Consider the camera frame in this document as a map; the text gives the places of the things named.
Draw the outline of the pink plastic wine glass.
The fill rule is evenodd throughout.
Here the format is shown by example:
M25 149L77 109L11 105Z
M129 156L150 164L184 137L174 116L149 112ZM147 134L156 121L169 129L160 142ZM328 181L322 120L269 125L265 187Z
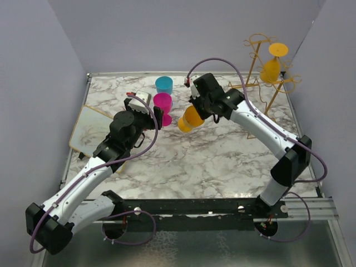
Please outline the pink plastic wine glass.
M168 93L157 93L154 96L154 105L164 112L162 125L169 126L172 123L172 117L169 115L172 108L172 97Z

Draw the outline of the yellow wine glass front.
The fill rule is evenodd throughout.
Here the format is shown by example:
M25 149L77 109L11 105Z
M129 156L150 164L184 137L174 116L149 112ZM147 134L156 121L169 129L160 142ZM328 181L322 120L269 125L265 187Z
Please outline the yellow wine glass front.
M189 106L183 116L178 120L178 128L182 132L190 132L194 128L201 126L205 121L202 120L194 106Z

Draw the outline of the blue plastic wine glass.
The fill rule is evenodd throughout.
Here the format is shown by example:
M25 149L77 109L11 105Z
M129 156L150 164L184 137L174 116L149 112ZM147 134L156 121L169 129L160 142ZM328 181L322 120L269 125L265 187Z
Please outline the blue plastic wine glass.
M173 80L169 76L162 76L159 77L155 81L156 92L157 93L168 93L170 96L172 95L173 91Z

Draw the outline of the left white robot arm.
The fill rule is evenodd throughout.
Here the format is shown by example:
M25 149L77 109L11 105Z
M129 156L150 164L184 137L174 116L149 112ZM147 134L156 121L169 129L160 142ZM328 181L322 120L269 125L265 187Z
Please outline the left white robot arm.
M32 203L26 209L26 230L31 237L29 250L32 254L41 252L41 249L34 249L34 243L39 243L52 255L58 254L75 233L96 220L145 213L140 208L127 209L124 200L112 191L104 192L89 204L81 203L126 161L140 156L131 155L131 150L146 130L158 133L162 128L163 110L156 106L150 108L149 103L136 93L128 93L124 100L125 110L115 114L109 133L84 168L43 204Z

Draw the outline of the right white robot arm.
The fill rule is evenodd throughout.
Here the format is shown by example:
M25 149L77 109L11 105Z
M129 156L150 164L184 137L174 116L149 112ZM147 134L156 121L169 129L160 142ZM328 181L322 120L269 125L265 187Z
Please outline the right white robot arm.
M190 102L202 120L210 116L226 118L261 141L278 159L271 169L271 179L258 197L256 213L269 217L275 204L290 190L295 180L310 163L309 137L301 138L284 130L246 100L244 94L232 88L225 92L212 73L195 77Z

